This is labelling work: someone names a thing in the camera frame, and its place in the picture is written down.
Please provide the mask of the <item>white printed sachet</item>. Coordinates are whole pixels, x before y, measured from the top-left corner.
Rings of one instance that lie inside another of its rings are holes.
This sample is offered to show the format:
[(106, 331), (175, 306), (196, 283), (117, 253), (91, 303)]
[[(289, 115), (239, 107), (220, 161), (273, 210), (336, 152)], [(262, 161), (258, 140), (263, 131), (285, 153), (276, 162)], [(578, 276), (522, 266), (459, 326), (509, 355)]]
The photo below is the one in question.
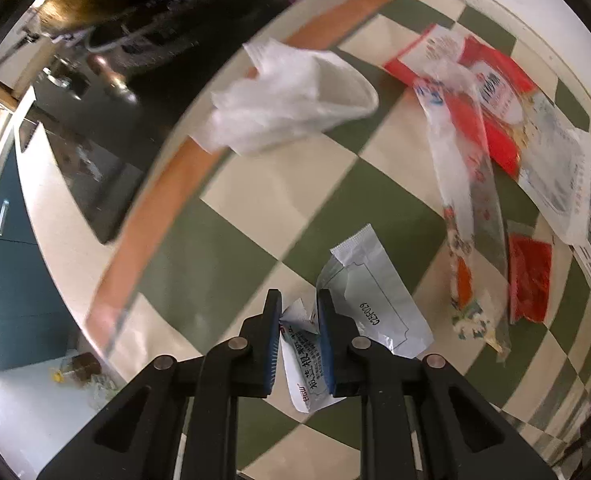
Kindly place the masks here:
[(286, 383), (294, 408), (310, 415), (343, 401), (329, 391), (319, 330), (301, 299), (283, 310), (279, 328)]

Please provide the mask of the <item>blue kitchen cabinets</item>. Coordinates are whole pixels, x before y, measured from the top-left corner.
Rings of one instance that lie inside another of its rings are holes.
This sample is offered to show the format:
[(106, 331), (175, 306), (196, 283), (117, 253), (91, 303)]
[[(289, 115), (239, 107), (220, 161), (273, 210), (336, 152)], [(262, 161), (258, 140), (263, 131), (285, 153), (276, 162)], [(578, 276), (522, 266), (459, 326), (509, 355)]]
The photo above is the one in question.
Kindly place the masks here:
[(0, 372), (65, 356), (75, 334), (37, 245), (11, 150), (0, 174)]

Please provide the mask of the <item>clear plastic bags pile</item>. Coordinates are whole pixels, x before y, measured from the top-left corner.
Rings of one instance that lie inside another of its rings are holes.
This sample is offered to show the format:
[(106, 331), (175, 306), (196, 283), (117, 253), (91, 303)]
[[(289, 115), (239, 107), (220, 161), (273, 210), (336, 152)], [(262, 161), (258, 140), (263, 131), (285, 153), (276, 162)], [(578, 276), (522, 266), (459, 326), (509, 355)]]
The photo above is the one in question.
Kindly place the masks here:
[(113, 400), (123, 387), (122, 378), (101, 373), (90, 376), (84, 385), (84, 391), (90, 408), (97, 412)]

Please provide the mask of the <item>oil bottle yellow cap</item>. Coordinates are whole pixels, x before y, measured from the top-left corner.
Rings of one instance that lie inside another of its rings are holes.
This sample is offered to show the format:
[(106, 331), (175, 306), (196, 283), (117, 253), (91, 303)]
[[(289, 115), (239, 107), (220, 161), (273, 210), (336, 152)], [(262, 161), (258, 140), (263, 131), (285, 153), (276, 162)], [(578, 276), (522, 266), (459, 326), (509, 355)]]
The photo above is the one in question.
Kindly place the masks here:
[(64, 358), (58, 368), (51, 370), (50, 377), (59, 385), (84, 386), (101, 371), (98, 359), (92, 353), (84, 352)]

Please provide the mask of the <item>white envelope packet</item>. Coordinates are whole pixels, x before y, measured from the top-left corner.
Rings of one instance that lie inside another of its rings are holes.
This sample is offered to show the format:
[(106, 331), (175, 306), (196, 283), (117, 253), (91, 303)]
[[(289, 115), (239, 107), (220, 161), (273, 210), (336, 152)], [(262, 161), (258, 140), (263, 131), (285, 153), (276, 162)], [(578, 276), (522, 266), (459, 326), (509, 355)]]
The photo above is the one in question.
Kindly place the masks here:
[(372, 226), (367, 224), (330, 254), (316, 287), (331, 292), (335, 311), (353, 318), (361, 336), (409, 359), (430, 347), (432, 330)]

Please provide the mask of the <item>small red packet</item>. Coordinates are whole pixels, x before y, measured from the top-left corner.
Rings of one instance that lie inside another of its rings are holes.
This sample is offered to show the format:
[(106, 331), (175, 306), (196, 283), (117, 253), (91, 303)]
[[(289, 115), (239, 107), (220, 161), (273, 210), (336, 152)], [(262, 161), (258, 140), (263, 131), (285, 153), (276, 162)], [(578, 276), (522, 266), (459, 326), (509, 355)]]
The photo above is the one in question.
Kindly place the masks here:
[(542, 323), (549, 303), (553, 246), (511, 232), (508, 248), (510, 323), (516, 324), (521, 318)]

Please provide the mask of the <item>white label sheet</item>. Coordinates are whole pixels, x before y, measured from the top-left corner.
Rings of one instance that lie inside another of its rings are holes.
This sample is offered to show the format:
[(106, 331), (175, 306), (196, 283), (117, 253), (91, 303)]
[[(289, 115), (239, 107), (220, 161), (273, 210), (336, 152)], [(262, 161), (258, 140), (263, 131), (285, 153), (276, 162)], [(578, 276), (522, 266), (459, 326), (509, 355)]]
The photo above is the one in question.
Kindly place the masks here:
[(523, 101), (518, 183), (565, 244), (586, 238), (591, 213), (591, 135), (565, 126), (543, 92)]

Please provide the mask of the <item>long clear printed wrapper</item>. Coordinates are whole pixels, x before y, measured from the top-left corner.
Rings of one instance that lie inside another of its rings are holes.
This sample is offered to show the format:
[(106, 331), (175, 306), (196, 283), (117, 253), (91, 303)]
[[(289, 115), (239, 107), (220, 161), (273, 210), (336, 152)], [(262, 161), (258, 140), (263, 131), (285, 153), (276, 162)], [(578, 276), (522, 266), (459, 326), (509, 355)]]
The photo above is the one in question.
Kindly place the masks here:
[(503, 362), (511, 352), (506, 237), (479, 92), (470, 70), (448, 60), (425, 66), (413, 88), (442, 197), (452, 326)]

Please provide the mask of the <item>crumpled white tissue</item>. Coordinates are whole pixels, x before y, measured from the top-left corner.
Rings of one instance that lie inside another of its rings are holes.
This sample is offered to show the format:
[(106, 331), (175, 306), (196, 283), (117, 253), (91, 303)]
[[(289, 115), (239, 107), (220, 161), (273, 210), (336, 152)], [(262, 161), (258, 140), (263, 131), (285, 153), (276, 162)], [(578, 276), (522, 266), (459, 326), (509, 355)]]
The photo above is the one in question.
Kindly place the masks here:
[(209, 153), (252, 154), (373, 114), (378, 92), (331, 51), (289, 47), (274, 39), (245, 44), (257, 75), (212, 93), (212, 111), (192, 133)]

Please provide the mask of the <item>black stove top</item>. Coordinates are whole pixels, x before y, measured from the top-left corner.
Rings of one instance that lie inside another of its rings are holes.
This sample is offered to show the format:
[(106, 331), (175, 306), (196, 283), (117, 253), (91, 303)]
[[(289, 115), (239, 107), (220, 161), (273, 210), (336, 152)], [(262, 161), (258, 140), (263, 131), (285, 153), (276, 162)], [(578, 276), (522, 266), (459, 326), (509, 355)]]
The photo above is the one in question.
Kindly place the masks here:
[(299, 0), (46, 0), (48, 51), (18, 125), (44, 128), (56, 169), (101, 243), (126, 214), (180, 116), (218, 70)]

